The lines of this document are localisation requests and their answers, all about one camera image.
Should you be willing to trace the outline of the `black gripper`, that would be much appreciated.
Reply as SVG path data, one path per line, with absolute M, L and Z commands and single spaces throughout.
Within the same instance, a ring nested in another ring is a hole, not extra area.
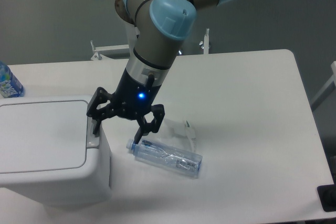
M 116 91 L 111 94 L 98 87 L 87 107 L 87 116 L 95 121 L 92 133 L 98 134 L 101 122 L 118 116 L 128 120 L 137 120 L 139 129 L 134 137 L 138 144 L 143 136 L 157 133 L 165 116 L 164 105 L 152 105 L 161 86 L 154 85 L 152 72 L 145 76 L 145 83 L 134 80 L 125 70 Z M 145 115 L 152 112 L 153 120 L 147 122 Z

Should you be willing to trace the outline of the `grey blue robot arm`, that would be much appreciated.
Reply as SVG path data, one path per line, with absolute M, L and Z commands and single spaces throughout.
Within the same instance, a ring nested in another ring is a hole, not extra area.
M 114 93 L 99 87 L 94 93 L 87 116 L 101 122 L 118 116 L 135 120 L 139 129 L 134 142 L 153 132 L 163 121 L 164 106 L 154 99 L 171 68 L 184 40 L 189 36 L 199 9 L 232 0 L 122 0 L 127 15 L 140 34 Z

